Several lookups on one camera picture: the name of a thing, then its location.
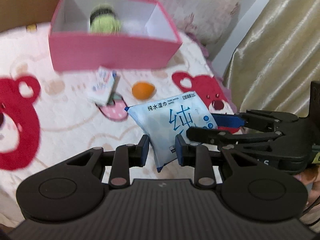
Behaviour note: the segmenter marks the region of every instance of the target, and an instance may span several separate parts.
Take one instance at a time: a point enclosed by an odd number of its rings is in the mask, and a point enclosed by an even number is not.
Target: satin curtain
[[[320,0],[270,0],[233,53],[225,76],[239,111],[308,115],[320,80]]]

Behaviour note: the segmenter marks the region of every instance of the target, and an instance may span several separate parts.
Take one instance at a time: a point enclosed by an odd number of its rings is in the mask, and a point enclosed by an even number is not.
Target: green plush toy
[[[113,9],[108,4],[97,6],[90,15],[92,33],[118,33],[121,23],[116,19]]]

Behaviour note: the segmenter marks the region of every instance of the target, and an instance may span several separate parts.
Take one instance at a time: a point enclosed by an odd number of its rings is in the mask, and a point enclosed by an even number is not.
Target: wet wipes package
[[[177,158],[174,145],[177,134],[190,143],[186,136],[189,127],[217,128],[196,92],[126,107],[126,111],[150,137],[158,172]]]

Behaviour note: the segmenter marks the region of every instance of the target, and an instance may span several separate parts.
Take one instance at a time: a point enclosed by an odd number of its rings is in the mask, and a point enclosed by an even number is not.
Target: small white package
[[[186,143],[189,127],[217,128],[208,108],[196,92],[126,107],[128,114],[150,137],[158,172],[177,158],[175,136],[181,134]]]
[[[96,73],[97,81],[90,84],[88,87],[88,99],[99,106],[106,106],[115,84],[116,77],[116,71],[100,66]]]

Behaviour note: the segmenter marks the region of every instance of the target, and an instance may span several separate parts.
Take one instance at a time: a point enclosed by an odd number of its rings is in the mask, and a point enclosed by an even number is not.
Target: white wall
[[[213,70],[223,76],[232,54],[269,0],[242,0],[240,10],[219,42],[208,45]]]

